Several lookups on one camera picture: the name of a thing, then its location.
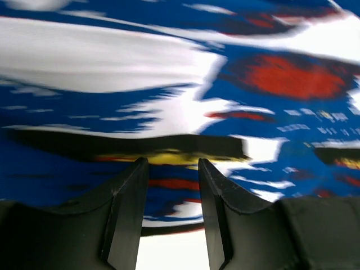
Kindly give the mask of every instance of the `blue patterned fabric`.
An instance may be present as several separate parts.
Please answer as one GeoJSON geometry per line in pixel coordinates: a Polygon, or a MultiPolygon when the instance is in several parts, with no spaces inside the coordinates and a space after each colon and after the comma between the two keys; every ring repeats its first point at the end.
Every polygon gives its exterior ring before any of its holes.
{"type": "Polygon", "coordinates": [[[269,201],[359,195],[358,15],[351,0],[1,0],[0,199],[58,205],[139,156],[144,227],[202,222],[201,157],[269,201]]]}

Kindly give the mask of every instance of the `black plastic part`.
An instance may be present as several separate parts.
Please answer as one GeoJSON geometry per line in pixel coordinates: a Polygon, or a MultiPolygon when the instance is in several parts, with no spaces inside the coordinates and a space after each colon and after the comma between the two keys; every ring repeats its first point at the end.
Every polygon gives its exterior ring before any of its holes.
{"type": "Polygon", "coordinates": [[[204,229],[204,222],[168,227],[142,227],[141,236],[173,235],[204,229]]]}
{"type": "Polygon", "coordinates": [[[0,269],[135,270],[149,180],[146,159],[54,208],[0,203],[0,269]]]}
{"type": "Polygon", "coordinates": [[[360,198],[267,202],[199,161],[210,270],[359,270],[360,198]]]}

